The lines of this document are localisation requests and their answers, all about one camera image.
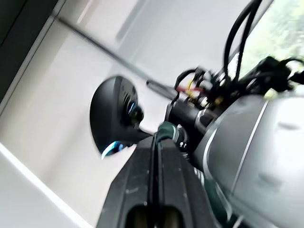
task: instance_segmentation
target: window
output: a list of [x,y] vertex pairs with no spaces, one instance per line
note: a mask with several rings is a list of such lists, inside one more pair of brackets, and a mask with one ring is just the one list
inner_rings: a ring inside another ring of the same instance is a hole
[[[278,60],[304,58],[304,0],[274,0],[247,39],[240,77],[267,56]],[[229,74],[235,75],[238,54],[229,64]],[[290,63],[293,70],[302,66]]]

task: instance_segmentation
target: red wire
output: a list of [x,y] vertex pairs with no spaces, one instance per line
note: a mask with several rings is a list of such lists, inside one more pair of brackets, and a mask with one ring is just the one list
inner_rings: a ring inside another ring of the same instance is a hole
[[179,86],[179,87],[177,87],[176,90],[178,92],[187,92],[187,91],[199,91],[199,92],[203,92],[203,89],[202,88],[198,88],[198,87],[187,89],[185,87]]

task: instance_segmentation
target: green foliage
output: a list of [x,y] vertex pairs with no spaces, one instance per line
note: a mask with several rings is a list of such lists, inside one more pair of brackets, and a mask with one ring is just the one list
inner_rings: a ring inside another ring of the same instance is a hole
[[269,55],[304,58],[304,0],[274,0],[246,42],[240,75]]

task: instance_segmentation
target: gray panel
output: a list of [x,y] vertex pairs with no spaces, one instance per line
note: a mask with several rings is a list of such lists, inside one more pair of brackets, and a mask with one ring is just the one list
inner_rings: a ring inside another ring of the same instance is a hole
[[1,143],[0,227],[91,228]]
[[303,227],[303,111],[303,97],[280,97],[265,109],[231,199],[242,202],[238,207],[251,222],[264,218],[281,228]]
[[208,167],[225,191],[233,188],[247,142],[264,104],[262,97],[243,97],[222,116],[223,120],[218,125],[209,149]]

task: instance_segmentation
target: black cable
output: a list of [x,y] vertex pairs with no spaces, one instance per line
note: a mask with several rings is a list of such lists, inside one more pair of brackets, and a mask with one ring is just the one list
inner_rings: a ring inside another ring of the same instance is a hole
[[236,72],[236,76],[233,79],[234,82],[238,81],[239,78],[239,73],[241,70],[241,63],[242,63],[242,57],[244,54],[244,49],[245,49],[245,43],[246,40],[248,38],[248,35],[250,33],[250,29],[251,29],[251,25],[253,23],[253,20],[257,14],[257,10],[261,4],[262,0],[254,0],[252,1],[252,5],[251,5],[251,10],[250,10],[250,14],[243,32],[243,36],[242,36],[242,40],[241,40],[241,44],[240,44],[240,48],[239,48],[239,55],[238,55],[238,61],[237,61],[237,72]]
[[182,72],[176,79],[175,85],[174,85],[174,89],[176,90],[177,87],[179,86],[179,84],[181,83],[181,81],[186,78],[189,74],[195,73],[195,69],[188,69],[185,70],[184,72]]
[[279,65],[285,66],[287,63],[289,63],[289,62],[291,62],[291,61],[299,62],[299,63],[301,63],[301,64],[304,66],[304,60],[299,59],[299,58],[295,58],[295,57],[291,57],[291,58],[284,59],[284,60],[282,60],[282,61],[279,63]]
[[246,19],[246,17],[249,15],[250,10],[251,10],[251,5],[252,5],[251,1],[248,5],[246,5],[246,7],[243,9],[243,11],[240,13],[240,15],[238,16],[238,18],[236,19],[236,21],[234,22],[230,33],[228,35],[227,41],[226,41],[226,45],[225,45],[225,52],[224,52],[224,75],[225,78],[228,78],[228,64],[229,64],[229,56],[230,56],[230,50],[231,50],[231,46],[233,43],[233,40],[239,30],[239,28],[241,27],[243,21]]

